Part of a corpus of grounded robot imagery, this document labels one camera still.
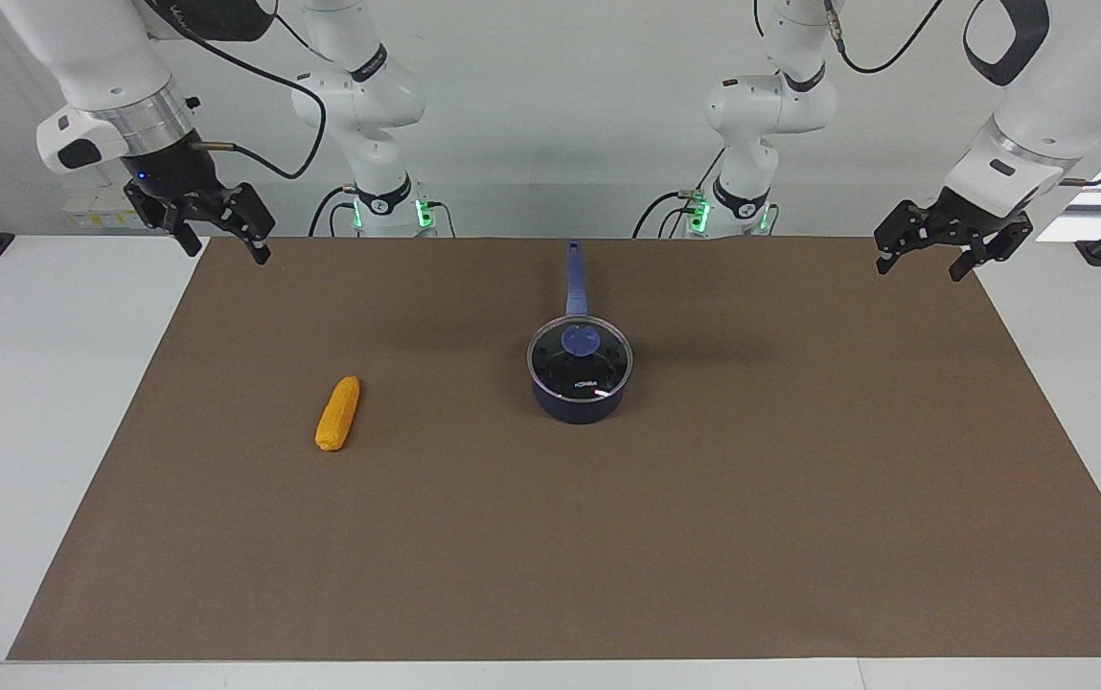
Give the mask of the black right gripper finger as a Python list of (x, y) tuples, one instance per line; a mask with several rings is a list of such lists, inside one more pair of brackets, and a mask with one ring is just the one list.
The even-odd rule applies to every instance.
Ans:
[(200, 254), (201, 239), (182, 215), (165, 215), (165, 233), (177, 241), (187, 258), (198, 258)]
[(232, 189), (232, 223), (235, 236), (244, 241), (253, 261), (265, 265), (271, 258), (268, 236), (275, 226), (275, 219), (252, 184), (241, 183)]

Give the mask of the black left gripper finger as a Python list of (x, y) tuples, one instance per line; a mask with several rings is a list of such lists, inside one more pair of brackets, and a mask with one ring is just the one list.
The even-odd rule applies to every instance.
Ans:
[(982, 232), (970, 230), (966, 233), (964, 249), (949, 267), (950, 280), (960, 283), (977, 267), (990, 262), (1005, 262), (1006, 240), (1004, 231)]
[(876, 271), (886, 275), (902, 255), (913, 252), (922, 240), (924, 211), (911, 200), (901, 201), (875, 228), (879, 249)]

